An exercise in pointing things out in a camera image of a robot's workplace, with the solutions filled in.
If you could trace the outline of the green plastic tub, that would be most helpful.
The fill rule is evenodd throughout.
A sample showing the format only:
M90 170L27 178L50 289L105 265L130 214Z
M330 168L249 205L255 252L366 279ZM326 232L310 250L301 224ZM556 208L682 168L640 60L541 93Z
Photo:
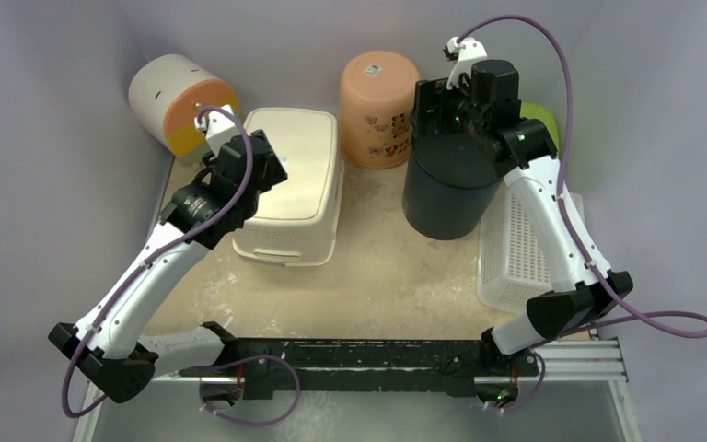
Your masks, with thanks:
M529 120L539 120L545 125L558 152L562 152L560 131L554 113L550 109L538 103L523 101L520 116Z

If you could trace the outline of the cream plastic storage basket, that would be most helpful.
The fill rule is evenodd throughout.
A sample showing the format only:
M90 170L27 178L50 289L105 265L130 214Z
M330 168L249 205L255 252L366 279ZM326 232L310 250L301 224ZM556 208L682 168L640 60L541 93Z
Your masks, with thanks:
M258 108L246 118L265 132L287 180L260 196L255 216L232 234L240 257L283 266L320 266L334 252L344 165L334 115L322 110Z

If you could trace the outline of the large orange plastic bucket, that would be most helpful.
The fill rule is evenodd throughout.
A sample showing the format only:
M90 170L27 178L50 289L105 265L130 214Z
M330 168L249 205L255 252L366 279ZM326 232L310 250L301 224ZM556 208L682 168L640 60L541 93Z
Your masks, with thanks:
M390 169L411 152L410 114L419 71L406 56L363 52L340 77L339 137L342 153L371 169Z

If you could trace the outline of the tall black cylindrical bin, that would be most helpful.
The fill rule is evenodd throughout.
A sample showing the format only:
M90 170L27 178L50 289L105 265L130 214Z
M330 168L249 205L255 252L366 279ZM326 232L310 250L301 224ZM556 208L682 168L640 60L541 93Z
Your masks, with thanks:
M402 211L420 234L435 240L467 236L479 224L501 179L467 134L411 134Z

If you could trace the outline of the green white perforated basket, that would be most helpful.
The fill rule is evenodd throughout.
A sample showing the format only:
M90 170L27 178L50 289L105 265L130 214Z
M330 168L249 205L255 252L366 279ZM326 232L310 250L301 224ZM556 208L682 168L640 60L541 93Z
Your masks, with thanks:
M477 298L518 314L528 300L550 290L550 272L527 215L501 186L480 221Z

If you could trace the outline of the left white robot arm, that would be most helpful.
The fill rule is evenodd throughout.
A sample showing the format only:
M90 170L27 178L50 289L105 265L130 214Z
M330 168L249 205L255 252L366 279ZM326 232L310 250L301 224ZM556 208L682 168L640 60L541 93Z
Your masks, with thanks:
M185 274L240 229L261 194L287 173L267 134L255 130L207 155L205 167L178 189L159 214L138 257L109 293L76 323L60 322L49 340L103 395L124 403L155 377L204 366L224 377L237 367L233 336L208 321L190 331L144 333L147 322Z

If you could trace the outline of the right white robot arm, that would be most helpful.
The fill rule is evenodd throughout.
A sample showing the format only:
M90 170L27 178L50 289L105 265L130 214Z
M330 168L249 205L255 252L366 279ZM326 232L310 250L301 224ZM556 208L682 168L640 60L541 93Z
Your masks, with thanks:
M550 273L549 292L530 299L525 313L481 335L481 365L501 375L527 349L608 314L630 294L633 281L629 273L612 270L588 234L546 125L522 116L513 65L479 61L461 79L462 87L447 78L416 83L414 142L428 142L450 158L452 145L463 144L481 167L492 169L520 202Z

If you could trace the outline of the white orange cylindrical container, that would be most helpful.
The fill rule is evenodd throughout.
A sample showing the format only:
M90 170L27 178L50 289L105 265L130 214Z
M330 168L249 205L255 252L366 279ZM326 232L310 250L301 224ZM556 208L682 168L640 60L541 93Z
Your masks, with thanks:
M166 54L142 67L128 89L136 119L176 159L194 165L210 152L194 119L205 106L241 107L235 89L191 59Z

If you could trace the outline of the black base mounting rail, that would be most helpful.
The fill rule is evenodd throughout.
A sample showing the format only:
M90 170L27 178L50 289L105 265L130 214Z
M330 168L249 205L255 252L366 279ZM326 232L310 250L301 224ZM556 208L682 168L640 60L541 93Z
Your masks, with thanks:
M520 378L536 376L536 357L488 356L478 340L238 338L214 366L184 378L240 379L247 400L278 391L439 392L454 398L516 398Z

